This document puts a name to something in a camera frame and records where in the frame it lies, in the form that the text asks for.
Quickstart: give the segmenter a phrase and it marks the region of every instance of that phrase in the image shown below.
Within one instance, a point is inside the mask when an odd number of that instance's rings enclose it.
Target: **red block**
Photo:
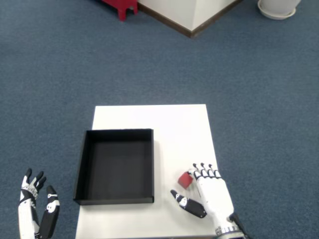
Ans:
[[[184,189],[187,189],[192,181],[193,178],[187,172],[184,172],[178,179],[179,185],[182,186]]]
[[[138,0],[102,0],[118,10],[120,21],[126,18],[126,9],[133,7],[134,14],[138,13]]]

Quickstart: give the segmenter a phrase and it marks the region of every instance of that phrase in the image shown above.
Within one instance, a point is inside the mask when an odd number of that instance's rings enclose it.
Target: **open box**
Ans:
[[[153,203],[153,130],[86,131],[73,199],[80,205]]]

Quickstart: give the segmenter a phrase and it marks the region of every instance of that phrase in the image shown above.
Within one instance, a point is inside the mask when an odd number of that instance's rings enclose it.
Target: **robot finger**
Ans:
[[[215,178],[217,178],[217,179],[218,179],[218,178],[221,178],[220,173],[218,172],[218,170],[215,170],[215,169],[212,167],[211,164],[209,165],[209,167],[211,168],[212,172],[214,173]]]
[[[175,190],[171,190],[170,193],[175,197],[179,206],[185,211],[199,217],[204,218],[206,216],[206,211],[199,202],[194,201],[190,198],[186,198],[183,195],[178,194]]]
[[[196,180],[198,180],[200,177],[202,177],[202,175],[196,170],[190,170],[190,171],[188,171],[188,174],[193,176]]]
[[[215,177],[218,179],[218,178],[221,178],[221,175],[220,175],[220,173],[219,173],[219,171],[218,170],[215,170]]]
[[[198,171],[204,178],[208,177],[207,172],[205,171],[205,169],[202,167],[201,164],[193,163],[193,166],[197,169],[197,171]]]
[[[204,171],[201,172],[201,175],[203,175],[204,178],[207,178],[207,177],[211,178],[212,172],[211,172],[211,169],[208,167],[208,165],[204,163],[201,163],[200,165],[204,168]]]
[[[31,174],[32,174],[32,169],[29,168],[25,173],[25,176],[23,178],[23,183],[27,183],[27,184],[29,183]]]
[[[44,239],[52,237],[60,210],[60,202],[54,188],[50,185],[46,188],[46,191],[48,193],[48,204],[39,228],[39,238]]]
[[[43,177],[36,183],[36,189],[38,191],[43,187],[43,184],[45,181],[46,181],[46,177]]]
[[[42,176],[43,176],[43,171],[39,172],[39,174],[32,180],[30,185],[36,186],[38,181],[42,178]]]

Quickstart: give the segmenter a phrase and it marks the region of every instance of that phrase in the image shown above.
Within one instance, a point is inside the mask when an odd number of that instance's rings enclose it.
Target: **white robotic hand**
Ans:
[[[226,183],[218,170],[211,168],[211,164],[201,163],[193,164],[193,166],[196,169],[188,173],[197,182],[202,204],[171,190],[180,207],[200,218],[208,215],[213,221],[218,239],[248,239],[249,237],[234,213],[234,206]]]
[[[48,204],[43,214],[41,224],[38,222],[36,213],[36,199],[39,190],[46,180],[43,172],[40,172],[29,183],[32,170],[28,169],[21,186],[20,203],[18,207],[19,231],[21,239],[48,239],[53,235],[60,203],[52,186],[47,187]]]

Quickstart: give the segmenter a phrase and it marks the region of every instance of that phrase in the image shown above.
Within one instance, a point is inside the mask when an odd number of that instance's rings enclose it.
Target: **white tabletop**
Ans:
[[[216,158],[206,105],[96,106],[92,129],[154,129],[155,202],[80,206],[76,239],[117,239],[214,235],[208,217],[178,206],[171,189],[199,201],[196,187],[178,185],[195,163]]]

